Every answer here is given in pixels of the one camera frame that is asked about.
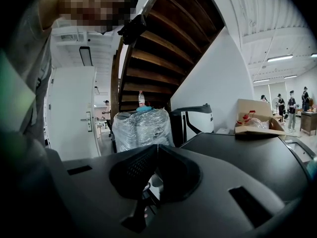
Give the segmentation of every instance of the floor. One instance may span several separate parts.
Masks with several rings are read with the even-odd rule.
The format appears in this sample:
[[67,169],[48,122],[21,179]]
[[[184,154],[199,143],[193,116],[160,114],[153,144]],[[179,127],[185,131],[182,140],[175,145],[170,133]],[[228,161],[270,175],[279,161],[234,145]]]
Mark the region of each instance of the floor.
[[[282,125],[285,131],[288,131],[288,119],[285,120],[285,123]],[[311,136],[308,135],[305,131],[300,131],[301,127],[301,118],[296,117],[295,123],[295,132],[293,132],[294,136],[299,137],[299,139],[306,144],[316,155],[317,155],[317,136],[315,136],[315,131],[311,132]]]
[[98,138],[98,144],[100,148],[100,153],[102,156],[110,155],[114,153],[111,137],[109,137],[110,130],[102,129],[101,136]]

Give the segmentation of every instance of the plastic-wrapped bundle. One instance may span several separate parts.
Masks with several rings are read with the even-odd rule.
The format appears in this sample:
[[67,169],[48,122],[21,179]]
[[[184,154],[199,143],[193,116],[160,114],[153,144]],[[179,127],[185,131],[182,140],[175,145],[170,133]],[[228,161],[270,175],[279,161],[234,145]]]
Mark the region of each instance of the plastic-wrapped bundle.
[[128,118],[119,113],[112,131],[118,152],[152,144],[174,146],[169,115],[164,109],[138,112]]

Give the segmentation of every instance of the fluorescent ceiling light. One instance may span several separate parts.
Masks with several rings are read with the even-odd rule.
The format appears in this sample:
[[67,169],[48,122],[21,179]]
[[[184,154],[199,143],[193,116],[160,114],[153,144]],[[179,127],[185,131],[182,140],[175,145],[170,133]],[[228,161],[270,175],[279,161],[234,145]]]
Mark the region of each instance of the fluorescent ceiling light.
[[269,79],[257,80],[257,81],[254,81],[253,83],[259,83],[259,82],[265,82],[265,81],[269,81]]
[[270,61],[280,61],[280,60],[285,60],[285,59],[291,59],[293,55],[288,55],[288,56],[282,56],[282,57],[276,57],[276,58],[269,58],[267,59],[267,62]]
[[91,60],[89,47],[80,47],[79,53],[80,53],[81,60],[83,61],[84,66],[93,66],[93,61]]
[[292,77],[297,77],[297,75],[289,76],[289,77],[284,77],[284,78],[286,79],[286,78],[292,78]]

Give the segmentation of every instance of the cardboard box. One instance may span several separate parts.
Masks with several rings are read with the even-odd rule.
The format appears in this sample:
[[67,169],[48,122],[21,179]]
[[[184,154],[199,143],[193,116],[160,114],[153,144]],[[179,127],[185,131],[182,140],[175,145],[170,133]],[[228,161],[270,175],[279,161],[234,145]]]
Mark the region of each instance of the cardboard box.
[[251,110],[254,110],[254,118],[260,121],[268,121],[269,129],[262,129],[251,126],[238,126],[235,127],[236,134],[275,134],[275,135],[287,135],[294,136],[291,133],[285,132],[279,122],[274,118],[271,110],[270,103],[263,101],[252,101],[252,100],[238,100],[238,115],[237,120],[243,120],[243,116],[247,115]]

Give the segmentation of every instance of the rectangular slot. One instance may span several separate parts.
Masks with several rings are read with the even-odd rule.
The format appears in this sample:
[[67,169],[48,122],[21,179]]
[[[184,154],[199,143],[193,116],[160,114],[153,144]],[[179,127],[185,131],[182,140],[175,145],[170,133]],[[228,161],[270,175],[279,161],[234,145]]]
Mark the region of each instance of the rectangular slot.
[[67,170],[67,172],[70,176],[72,176],[72,175],[76,175],[76,174],[79,174],[79,173],[82,173],[82,172],[85,172],[85,171],[88,171],[91,169],[92,169],[92,167],[86,165],[86,166],[78,167],[75,169],[69,169],[69,170]]
[[244,187],[233,188],[229,190],[229,193],[255,228],[261,226],[272,217]]

